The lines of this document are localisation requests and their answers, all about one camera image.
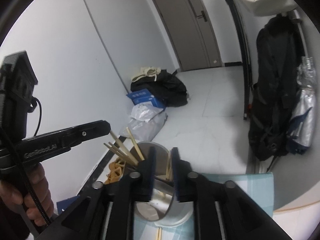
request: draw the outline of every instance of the screw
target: screw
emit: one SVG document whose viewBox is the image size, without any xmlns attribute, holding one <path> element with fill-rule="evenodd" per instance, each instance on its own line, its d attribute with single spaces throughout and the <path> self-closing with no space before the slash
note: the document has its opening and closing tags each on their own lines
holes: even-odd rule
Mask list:
<svg viewBox="0 0 320 240">
<path fill-rule="evenodd" d="M 233 181 L 229 180 L 226 182 L 226 187 L 227 188 L 235 188 L 236 184 Z"/>
<path fill-rule="evenodd" d="M 94 189 L 102 188 L 102 186 L 103 186 L 103 183 L 101 181 L 96 181 L 96 182 L 92 183 L 92 187 Z"/>
<path fill-rule="evenodd" d="M 198 173 L 196 173 L 194 171 L 188 173 L 188 178 L 190 178 L 190 179 L 195 179 L 197 177 L 198 177 Z"/>
<path fill-rule="evenodd" d="M 141 174 L 137 171 L 134 171 L 134 172 L 131 172 L 130 173 L 130 177 L 133 178 L 133 179 L 137 179 L 141 176 Z"/>
</svg>

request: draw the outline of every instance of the light blue checkered cloth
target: light blue checkered cloth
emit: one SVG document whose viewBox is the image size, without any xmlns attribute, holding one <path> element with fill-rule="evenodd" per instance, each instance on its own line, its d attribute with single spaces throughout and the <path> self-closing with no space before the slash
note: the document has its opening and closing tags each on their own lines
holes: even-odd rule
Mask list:
<svg viewBox="0 0 320 240">
<path fill-rule="evenodd" d="M 234 181 L 246 192 L 270 217 L 273 215 L 274 184 L 272 173 L 253 175 L 213 175 L 203 174 L 207 179 L 225 183 Z M 135 216 L 133 226 L 134 240 L 153 240 L 157 226 Z M 162 228 L 162 240 L 194 240 L 194 217 L 174 228 Z"/>
</svg>

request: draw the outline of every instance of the black backpack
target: black backpack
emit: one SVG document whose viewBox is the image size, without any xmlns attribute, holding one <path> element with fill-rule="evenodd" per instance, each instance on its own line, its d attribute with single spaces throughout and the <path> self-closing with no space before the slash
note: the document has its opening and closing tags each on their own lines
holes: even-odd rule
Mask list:
<svg viewBox="0 0 320 240">
<path fill-rule="evenodd" d="M 184 106 L 187 102 L 186 86 L 173 74 L 166 70 L 161 70 L 154 77 L 143 77 L 136 82 L 131 83 L 131 91 L 148 89 L 165 106 Z"/>
<path fill-rule="evenodd" d="M 259 78 L 254 85 L 249 144 L 260 161 L 287 154 L 286 132 L 298 91 L 300 43 L 296 26 L 281 15 L 259 32 Z"/>
</svg>

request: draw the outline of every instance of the finger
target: finger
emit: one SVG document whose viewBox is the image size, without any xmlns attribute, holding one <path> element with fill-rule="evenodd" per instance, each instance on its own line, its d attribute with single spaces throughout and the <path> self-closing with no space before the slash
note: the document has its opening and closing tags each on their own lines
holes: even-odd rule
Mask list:
<svg viewBox="0 0 320 240">
<path fill-rule="evenodd" d="M 33 185 L 33 189 L 34 189 L 39 201 L 42 202 L 49 192 L 49 184 L 48 184 L 47 179 L 44 178 L 40 182 L 38 182 L 37 184 Z M 30 193 L 28 193 L 24 197 L 24 203 L 28 208 L 36 206 L 35 203 L 33 202 L 33 199 L 31 197 Z"/>
<path fill-rule="evenodd" d="M 52 217 L 52 215 L 53 215 L 53 208 L 54 208 L 54 205 L 53 205 L 53 202 L 51 201 L 50 207 L 48 208 L 48 210 L 46 212 L 49 218 Z M 43 218 L 38 218 L 35 220 L 35 224 L 38 227 L 41 227 L 41 226 L 45 225 L 45 222 L 44 222 Z"/>
<path fill-rule="evenodd" d="M 6 205 L 23 203 L 21 193 L 12 184 L 0 180 L 0 197 Z"/>
<path fill-rule="evenodd" d="M 42 165 L 39 163 L 38 166 L 28 174 L 28 177 L 32 184 L 40 182 L 44 178 L 44 168 Z"/>
<path fill-rule="evenodd" d="M 47 196 L 45 197 L 45 199 L 42 201 L 41 205 L 44 208 L 44 210 L 48 210 L 50 205 L 51 205 L 51 194 L 50 191 L 48 192 Z M 39 218 L 41 218 L 41 214 L 39 212 L 39 210 L 36 207 L 33 208 L 29 208 L 27 210 L 27 216 L 30 220 L 37 220 Z"/>
</svg>

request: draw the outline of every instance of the cylindrical container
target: cylindrical container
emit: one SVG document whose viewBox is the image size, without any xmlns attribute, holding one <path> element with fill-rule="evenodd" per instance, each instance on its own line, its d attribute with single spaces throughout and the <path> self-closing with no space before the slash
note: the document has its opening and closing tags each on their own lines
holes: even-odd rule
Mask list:
<svg viewBox="0 0 320 240">
<path fill-rule="evenodd" d="M 192 203 L 179 203 L 174 196 L 174 189 L 165 183 L 169 151 L 154 142 L 139 142 L 138 146 L 145 158 L 148 158 L 150 147 L 155 147 L 156 171 L 153 194 L 149 202 L 136 202 L 135 213 L 142 219 L 156 222 L 160 227 L 174 227 L 187 221 L 193 212 Z M 136 149 L 130 152 L 139 160 Z M 130 165 L 126 165 L 124 174 L 131 172 Z"/>
</svg>

